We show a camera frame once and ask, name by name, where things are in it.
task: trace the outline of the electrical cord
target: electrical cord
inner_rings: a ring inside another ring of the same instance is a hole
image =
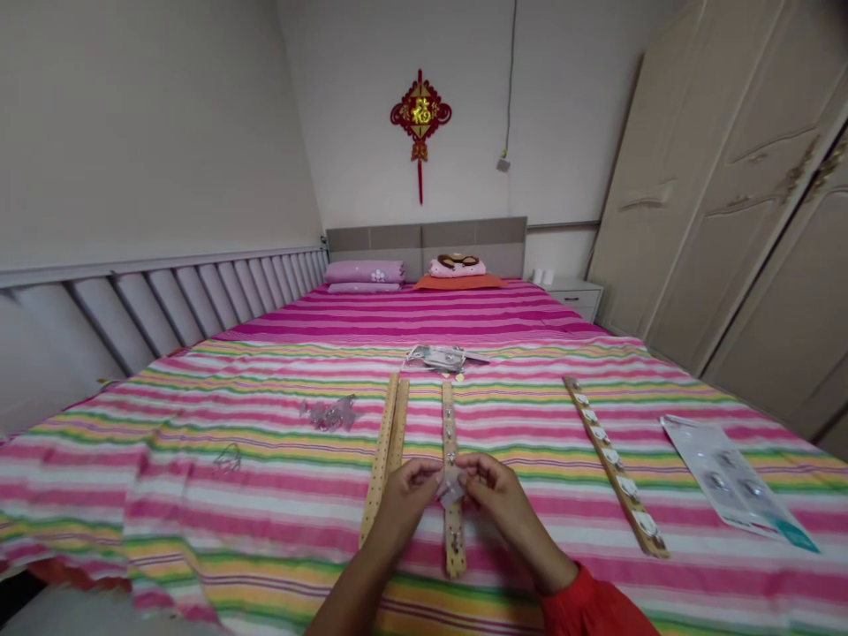
[[[510,44],[510,91],[506,99],[506,142],[503,144],[503,158],[510,149],[510,123],[512,112],[512,67],[515,66],[515,16],[519,10],[519,0],[512,0],[512,40]]]

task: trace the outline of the striped bedsheet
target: striped bedsheet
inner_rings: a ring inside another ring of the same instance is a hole
[[[313,292],[158,360],[0,449],[0,561],[58,558],[132,582],[238,633],[302,632],[357,548],[389,373],[410,344],[469,345],[454,396],[462,451],[518,473],[559,545],[615,582],[663,634],[848,632],[848,467],[735,399],[611,337],[523,283],[499,291]],[[669,561],[645,556],[562,384],[577,376]],[[405,456],[440,457],[442,377],[409,375]],[[350,433],[301,402],[357,399]],[[657,418],[725,428],[822,554],[723,524]],[[216,465],[237,452],[240,466]],[[541,633],[531,584],[496,532],[465,516],[468,572],[443,575],[430,506],[382,603],[381,633]]]

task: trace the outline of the red fu character ornament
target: red fu character ornament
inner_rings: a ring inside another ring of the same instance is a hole
[[[400,104],[391,110],[391,123],[401,126],[413,138],[413,157],[418,159],[418,201],[424,205],[424,186],[421,183],[421,162],[427,160],[427,139],[442,124],[451,121],[453,111],[442,102],[442,98],[430,86],[429,81],[421,77],[406,91]]]

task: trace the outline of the drawer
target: drawer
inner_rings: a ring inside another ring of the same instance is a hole
[[[594,322],[594,307],[569,307],[576,314],[580,314],[580,318],[586,322]]]
[[[559,300],[563,305],[574,309],[576,307],[594,307],[598,304],[599,290],[549,291],[550,297]]]

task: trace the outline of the wardrobe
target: wardrobe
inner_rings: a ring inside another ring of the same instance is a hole
[[[848,459],[848,3],[697,0],[648,47],[597,321]]]

